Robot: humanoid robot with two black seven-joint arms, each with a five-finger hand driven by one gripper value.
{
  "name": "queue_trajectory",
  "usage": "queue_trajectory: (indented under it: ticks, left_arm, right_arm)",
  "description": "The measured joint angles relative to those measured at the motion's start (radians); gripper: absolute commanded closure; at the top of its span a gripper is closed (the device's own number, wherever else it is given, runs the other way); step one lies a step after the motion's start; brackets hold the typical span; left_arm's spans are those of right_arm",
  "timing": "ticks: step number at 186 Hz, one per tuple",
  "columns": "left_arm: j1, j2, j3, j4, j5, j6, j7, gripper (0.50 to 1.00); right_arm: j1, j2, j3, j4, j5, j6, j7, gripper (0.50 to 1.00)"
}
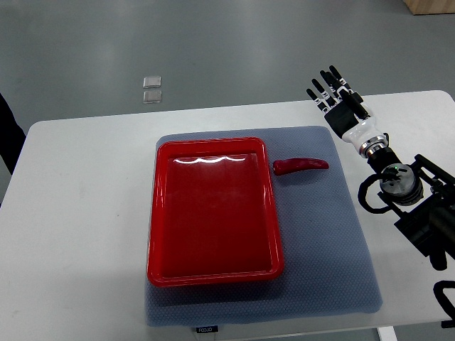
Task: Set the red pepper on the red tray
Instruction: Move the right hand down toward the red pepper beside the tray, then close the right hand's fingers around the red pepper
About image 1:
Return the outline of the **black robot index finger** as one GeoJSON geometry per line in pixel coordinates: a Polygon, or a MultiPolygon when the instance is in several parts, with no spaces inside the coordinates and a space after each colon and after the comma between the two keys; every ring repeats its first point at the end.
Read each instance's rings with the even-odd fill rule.
{"type": "Polygon", "coordinates": [[[332,73],[332,75],[347,89],[348,92],[352,92],[352,89],[350,85],[346,82],[346,80],[343,78],[343,76],[339,73],[337,68],[333,65],[329,66],[329,70],[332,73]]]}

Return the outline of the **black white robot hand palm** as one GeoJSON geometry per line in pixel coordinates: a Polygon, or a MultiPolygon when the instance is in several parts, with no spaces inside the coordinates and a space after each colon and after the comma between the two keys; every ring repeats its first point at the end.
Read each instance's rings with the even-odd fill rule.
{"type": "Polygon", "coordinates": [[[376,127],[376,117],[366,111],[366,118],[359,119],[347,104],[337,104],[323,110],[324,119],[333,132],[346,143],[353,145],[358,154],[374,154],[386,147],[386,136],[376,127]]]}

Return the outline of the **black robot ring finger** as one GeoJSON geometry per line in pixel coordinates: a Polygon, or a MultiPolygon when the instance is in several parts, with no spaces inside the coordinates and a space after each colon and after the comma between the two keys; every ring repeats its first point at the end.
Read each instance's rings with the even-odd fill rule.
{"type": "Polygon", "coordinates": [[[329,107],[334,107],[336,105],[336,100],[325,90],[323,85],[317,80],[317,79],[312,79],[311,80],[313,86],[319,91],[321,96],[324,98],[326,101],[327,105],[329,107]]]}

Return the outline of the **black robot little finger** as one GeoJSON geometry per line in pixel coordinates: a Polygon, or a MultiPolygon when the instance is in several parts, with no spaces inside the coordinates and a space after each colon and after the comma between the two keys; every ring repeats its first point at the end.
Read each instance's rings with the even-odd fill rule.
{"type": "Polygon", "coordinates": [[[318,97],[312,89],[307,89],[306,90],[307,95],[311,98],[311,100],[316,104],[318,109],[326,114],[329,110],[327,104],[320,98],[318,97]]]}

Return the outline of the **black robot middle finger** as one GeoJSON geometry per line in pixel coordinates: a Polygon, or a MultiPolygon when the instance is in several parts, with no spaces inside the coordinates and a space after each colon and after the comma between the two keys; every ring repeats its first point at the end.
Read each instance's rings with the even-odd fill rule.
{"type": "Polygon", "coordinates": [[[336,100],[336,103],[342,101],[339,91],[343,88],[343,85],[332,75],[329,71],[320,71],[320,76],[330,89],[330,95],[336,100]]]}

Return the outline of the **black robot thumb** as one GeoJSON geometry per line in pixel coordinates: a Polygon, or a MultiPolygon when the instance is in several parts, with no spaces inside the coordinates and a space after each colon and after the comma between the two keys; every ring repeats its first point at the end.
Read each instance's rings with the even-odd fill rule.
{"type": "Polygon", "coordinates": [[[357,116],[357,118],[365,120],[370,117],[367,109],[362,105],[362,97],[357,92],[341,89],[339,91],[339,95],[348,108],[351,109],[354,115],[357,116]]]}

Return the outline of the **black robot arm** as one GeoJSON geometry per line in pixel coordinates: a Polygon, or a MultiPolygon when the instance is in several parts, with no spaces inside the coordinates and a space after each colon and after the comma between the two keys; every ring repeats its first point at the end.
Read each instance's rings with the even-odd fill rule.
{"type": "Polygon", "coordinates": [[[372,214],[393,211],[396,228],[437,271],[454,256],[454,177],[418,154],[403,163],[379,131],[373,113],[334,67],[313,79],[306,92],[335,135],[353,145],[374,173],[358,189],[358,202],[372,214]]]}

